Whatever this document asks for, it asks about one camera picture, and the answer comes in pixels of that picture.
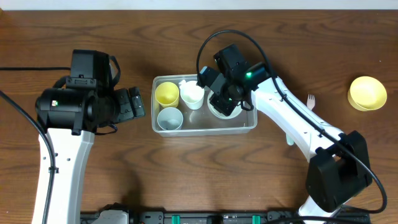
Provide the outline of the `grey plastic bowl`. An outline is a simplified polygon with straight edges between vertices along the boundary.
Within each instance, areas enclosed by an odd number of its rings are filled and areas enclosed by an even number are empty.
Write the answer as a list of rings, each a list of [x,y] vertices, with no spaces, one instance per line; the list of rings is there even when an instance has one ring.
[[[237,117],[238,115],[241,114],[241,112],[242,112],[243,109],[242,109],[240,106],[235,107],[235,109],[233,110],[233,112],[232,112],[229,116],[225,116],[224,114],[218,112],[217,110],[215,110],[214,106],[212,106],[212,105],[210,104],[210,98],[211,98],[212,96],[213,96],[213,92],[210,91],[209,94],[208,94],[208,97],[207,97],[207,101],[206,101],[206,102],[207,102],[207,105],[208,105],[208,107],[209,107],[210,112],[211,112],[213,115],[215,115],[217,118],[220,118],[220,119],[233,119],[233,118],[235,118],[235,117]]]

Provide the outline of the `white plastic cup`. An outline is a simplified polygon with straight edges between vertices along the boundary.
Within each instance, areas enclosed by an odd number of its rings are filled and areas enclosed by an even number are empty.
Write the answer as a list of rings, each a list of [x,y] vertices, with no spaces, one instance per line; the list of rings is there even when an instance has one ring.
[[[197,81],[182,80],[179,82],[180,96],[191,110],[198,110],[203,105],[205,90],[197,85]]]

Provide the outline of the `yellow plastic cup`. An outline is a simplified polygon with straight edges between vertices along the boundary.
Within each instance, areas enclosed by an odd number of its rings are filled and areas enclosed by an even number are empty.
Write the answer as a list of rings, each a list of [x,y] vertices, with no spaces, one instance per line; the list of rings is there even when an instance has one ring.
[[[155,99],[163,107],[176,108],[179,103],[180,90],[172,82],[163,82],[155,89]]]

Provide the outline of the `grey plastic cup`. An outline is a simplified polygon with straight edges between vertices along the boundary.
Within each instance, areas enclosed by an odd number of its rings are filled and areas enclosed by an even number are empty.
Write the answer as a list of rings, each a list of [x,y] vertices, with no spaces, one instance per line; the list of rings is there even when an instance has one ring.
[[[157,124],[166,131],[179,130],[182,128],[183,114],[177,108],[164,108],[158,114]]]

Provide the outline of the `clear plastic container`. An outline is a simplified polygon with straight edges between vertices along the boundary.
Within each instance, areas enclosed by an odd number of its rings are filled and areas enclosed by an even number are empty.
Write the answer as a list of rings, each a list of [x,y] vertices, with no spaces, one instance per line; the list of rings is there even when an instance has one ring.
[[[205,88],[205,102],[198,110],[191,110],[179,100],[177,109],[183,114],[182,128],[179,130],[163,130],[157,123],[157,117],[163,107],[155,99],[155,89],[163,82],[178,84],[182,80],[195,81],[195,74],[165,75],[155,77],[152,83],[151,94],[151,119],[152,129],[162,137],[206,136],[219,134],[244,134],[257,126],[257,111],[243,110],[232,119],[217,118],[208,107],[210,90]]]

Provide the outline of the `pale pink plastic fork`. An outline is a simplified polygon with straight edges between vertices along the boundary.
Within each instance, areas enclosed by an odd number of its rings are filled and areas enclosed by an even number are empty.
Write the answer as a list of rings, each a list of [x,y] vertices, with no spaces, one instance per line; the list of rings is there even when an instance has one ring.
[[[312,109],[314,109],[314,107],[315,107],[315,96],[314,95],[308,95],[308,98],[307,98],[307,108],[309,109],[309,110],[312,110]]]

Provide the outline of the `yellow plastic bowl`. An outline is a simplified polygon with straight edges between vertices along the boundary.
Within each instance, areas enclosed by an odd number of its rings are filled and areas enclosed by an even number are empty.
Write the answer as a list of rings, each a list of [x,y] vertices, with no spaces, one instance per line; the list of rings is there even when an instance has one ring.
[[[387,101],[387,91],[384,85],[373,77],[358,77],[349,87],[348,101],[359,111],[378,110]]]

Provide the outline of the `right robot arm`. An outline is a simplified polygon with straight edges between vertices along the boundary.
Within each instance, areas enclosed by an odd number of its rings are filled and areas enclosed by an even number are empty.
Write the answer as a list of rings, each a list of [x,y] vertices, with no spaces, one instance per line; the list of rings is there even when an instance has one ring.
[[[200,87],[213,93],[210,102],[230,115],[235,107],[267,115],[298,145],[309,163],[301,217],[331,218],[373,181],[366,140],[357,131],[345,134],[309,110],[284,85],[267,61],[250,65],[236,45],[215,54],[218,69],[197,73]]]

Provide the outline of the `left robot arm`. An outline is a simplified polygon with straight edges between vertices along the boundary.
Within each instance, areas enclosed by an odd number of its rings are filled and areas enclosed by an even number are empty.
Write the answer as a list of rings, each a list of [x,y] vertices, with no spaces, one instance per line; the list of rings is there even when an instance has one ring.
[[[85,169],[98,129],[145,115],[137,87],[116,90],[116,58],[74,50],[70,75],[35,102],[40,171],[33,223],[79,223]]]

